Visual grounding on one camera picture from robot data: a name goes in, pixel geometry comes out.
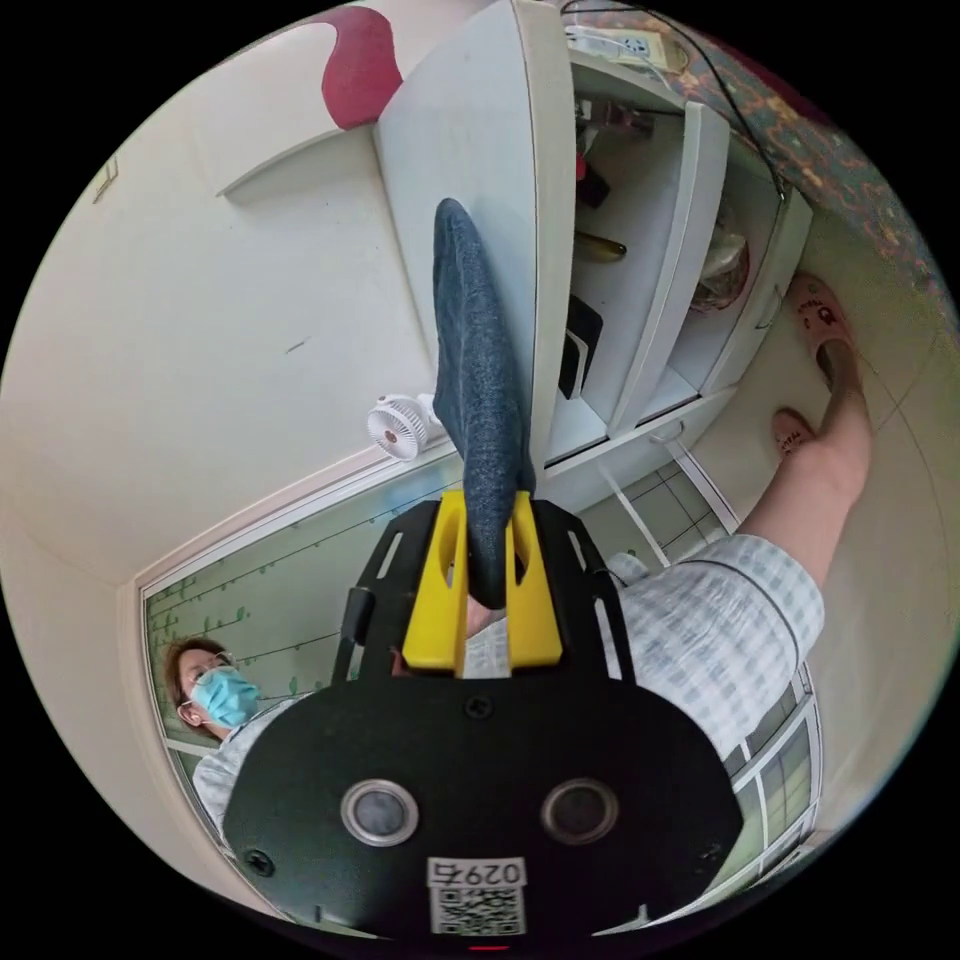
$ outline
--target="yellow clamp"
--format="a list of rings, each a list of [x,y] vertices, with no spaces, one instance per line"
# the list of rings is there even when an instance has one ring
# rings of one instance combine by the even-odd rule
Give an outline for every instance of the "yellow clamp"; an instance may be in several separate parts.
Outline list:
[[[563,646],[529,493],[517,494],[506,539],[510,670],[553,666]],[[523,568],[519,583],[515,557]],[[457,490],[443,495],[437,512],[403,644],[409,667],[463,676],[468,589],[467,508],[463,492]]]

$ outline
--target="tiled floor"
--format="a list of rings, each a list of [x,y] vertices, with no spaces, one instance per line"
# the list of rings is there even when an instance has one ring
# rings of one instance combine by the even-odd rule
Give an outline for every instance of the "tiled floor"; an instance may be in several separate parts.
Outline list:
[[[720,521],[676,463],[648,474],[623,492],[671,563],[724,536]],[[662,569],[616,497],[585,510],[581,519],[604,557],[633,553],[651,572]]]

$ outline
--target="white fan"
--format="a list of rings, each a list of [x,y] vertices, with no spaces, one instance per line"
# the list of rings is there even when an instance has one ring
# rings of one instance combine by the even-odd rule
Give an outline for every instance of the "white fan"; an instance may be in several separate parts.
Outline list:
[[[378,397],[367,414],[367,432],[394,459],[415,460],[446,431],[433,414],[432,394],[421,393],[414,399],[390,393]]]

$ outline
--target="face mask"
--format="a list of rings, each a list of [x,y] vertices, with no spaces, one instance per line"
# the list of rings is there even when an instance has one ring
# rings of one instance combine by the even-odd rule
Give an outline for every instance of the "face mask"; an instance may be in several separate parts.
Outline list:
[[[217,667],[193,690],[193,702],[219,727],[239,727],[257,712],[260,688],[233,667]]]

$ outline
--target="black cable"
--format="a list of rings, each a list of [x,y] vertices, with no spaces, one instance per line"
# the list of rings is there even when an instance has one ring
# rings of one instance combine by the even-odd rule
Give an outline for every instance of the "black cable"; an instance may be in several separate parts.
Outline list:
[[[631,3],[630,0],[624,0],[624,3],[620,4],[619,6],[590,7],[584,10],[573,10],[573,11],[570,10],[571,7],[576,6],[580,2],[582,2],[582,0],[567,0],[567,3],[565,3],[562,7],[560,7],[560,16],[561,17],[568,16],[571,12],[574,14],[622,13],[624,6],[627,6],[633,10],[639,10],[641,13],[647,14],[647,16],[654,17],[657,20],[659,20],[661,23],[665,23],[668,27],[670,27],[671,30],[676,30],[681,37],[683,37],[688,43],[692,44],[693,47],[696,49],[697,53],[699,53],[700,56],[703,57],[707,66],[710,68],[710,72],[715,77],[717,84],[720,86],[720,89],[723,91],[723,95],[727,98],[727,102],[730,104],[730,107],[732,108],[733,112],[736,114],[737,120],[740,121],[740,126],[743,127],[744,133],[746,133],[747,136],[750,138],[750,142],[754,145],[757,153],[760,154],[760,158],[763,160],[763,162],[767,166],[767,169],[770,171],[770,176],[773,178],[773,183],[774,183],[774,186],[777,188],[777,193],[780,195],[780,199],[781,200],[787,199],[786,190],[783,185],[783,179],[781,178],[780,174],[777,172],[776,167],[774,167],[773,161],[771,161],[770,157],[767,155],[767,151],[763,149],[762,144],[760,143],[759,139],[757,139],[757,136],[754,134],[753,128],[750,126],[749,123],[747,123],[746,117],[744,117],[744,115],[740,112],[740,108],[737,106],[736,101],[733,99],[733,95],[730,93],[730,89],[727,87],[726,83],[724,82],[723,77],[720,76],[719,72],[717,71],[717,68],[713,65],[713,61],[707,56],[706,51],[703,49],[703,47],[701,47],[700,44],[697,43],[697,41],[694,40],[693,37],[691,37],[690,34],[686,32],[686,30],[684,30],[682,27],[678,27],[673,20],[669,19],[668,17],[662,16],[661,14],[657,13],[655,10],[651,10],[649,7],[641,6],[638,3]]]

